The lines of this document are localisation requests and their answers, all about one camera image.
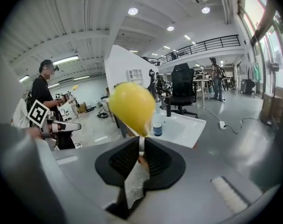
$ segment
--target white table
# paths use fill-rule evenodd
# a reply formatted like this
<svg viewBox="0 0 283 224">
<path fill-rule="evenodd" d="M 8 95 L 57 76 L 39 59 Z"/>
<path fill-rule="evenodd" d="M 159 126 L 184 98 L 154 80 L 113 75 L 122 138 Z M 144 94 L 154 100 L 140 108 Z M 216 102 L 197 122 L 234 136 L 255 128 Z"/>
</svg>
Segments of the white table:
<svg viewBox="0 0 283 224">
<path fill-rule="evenodd" d="M 206 83 L 207 84 L 208 99 L 210 99 L 209 88 L 208 88 L 208 81 L 210 81 L 210 79 L 200 79 L 200 80 L 193 80 L 193 81 L 200 83 L 202 94 L 203 94 L 203 107 L 202 108 L 205 108 L 204 88 L 205 88 L 205 83 Z"/>
<path fill-rule="evenodd" d="M 166 116 L 166 111 L 154 113 L 152 123 L 159 122 L 162 124 L 162 135 L 155 136 L 153 127 L 148 137 L 173 142 L 179 145 L 193 148 L 197 143 L 206 121 L 196 119 L 185 115 L 171 113 L 171 117 Z M 128 127 L 135 136 L 139 136 L 134 130 Z"/>
</svg>

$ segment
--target yellow object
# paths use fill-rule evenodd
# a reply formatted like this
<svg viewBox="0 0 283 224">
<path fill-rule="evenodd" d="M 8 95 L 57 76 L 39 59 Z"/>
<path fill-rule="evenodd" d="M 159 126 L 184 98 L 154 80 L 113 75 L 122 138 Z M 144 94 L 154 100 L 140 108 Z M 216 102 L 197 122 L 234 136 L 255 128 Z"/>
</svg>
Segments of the yellow object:
<svg viewBox="0 0 283 224">
<path fill-rule="evenodd" d="M 155 100 L 148 90 L 135 83 L 121 83 L 115 87 L 108 104 L 126 125 L 140 136 L 147 136 L 155 109 Z"/>
</svg>

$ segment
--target blue container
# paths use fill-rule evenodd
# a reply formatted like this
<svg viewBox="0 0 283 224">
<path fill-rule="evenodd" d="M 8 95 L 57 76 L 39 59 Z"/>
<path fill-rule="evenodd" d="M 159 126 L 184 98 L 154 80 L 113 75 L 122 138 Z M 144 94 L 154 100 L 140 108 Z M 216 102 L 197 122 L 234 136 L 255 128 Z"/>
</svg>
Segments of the blue container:
<svg viewBox="0 0 283 224">
<path fill-rule="evenodd" d="M 162 123 L 154 123 L 153 124 L 153 130 L 155 136 L 162 135 Z"/>
</svg>

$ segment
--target round ceiling light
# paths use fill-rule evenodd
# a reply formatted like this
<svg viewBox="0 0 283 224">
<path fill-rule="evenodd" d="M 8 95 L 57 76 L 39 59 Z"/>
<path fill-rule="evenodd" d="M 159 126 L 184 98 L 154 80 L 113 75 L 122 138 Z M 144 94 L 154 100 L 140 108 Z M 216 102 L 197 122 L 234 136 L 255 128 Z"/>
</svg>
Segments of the round ceiling light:
<svg viewBox="0 0 283 224">
<path fill-rule="evenodd" d="M 129 9 L 128 13 L 130 15 L 136 15 L 138 13 L 138 10 L 137 10 L 137 8 L 132 7 L 132 8 Z"/>
<path fill-rule="evenodd" d="M 204 7 L 203 9 L 202 9 L 202 13 L 209 13 L 210 12 L 210 8 L 208 8 L 208 7 Z"/>
<path fill-rule="evenodd" d="M 175 28 L 174 28 L 173 26 L 170 26 L 170 27 L 167 28 L 168 31 L 172 31 L 172 30 L 174 30 L 174 29 L 175 29 Z"/>
</svg>

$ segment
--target chair base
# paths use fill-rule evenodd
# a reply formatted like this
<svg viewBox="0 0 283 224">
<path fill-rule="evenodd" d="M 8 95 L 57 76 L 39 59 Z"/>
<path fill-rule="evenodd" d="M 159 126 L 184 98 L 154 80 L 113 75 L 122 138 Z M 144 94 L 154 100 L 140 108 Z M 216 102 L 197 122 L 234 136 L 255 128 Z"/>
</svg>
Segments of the chair base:
<svg viewBox="0 0 283 224">
<path fill-rule="evenodd" d="M 182 106 L 178 106 L 177 110 L 171 110 L 171 111 L 176 113 L 176 114 L 181 114 L 181 115 L 185 115 L 185 114 L 195 115 L 196 116 L 195 118 L 198 119 L 197 113 L 189 112 L 186 109 L 182 109 Z"/>
</svg>

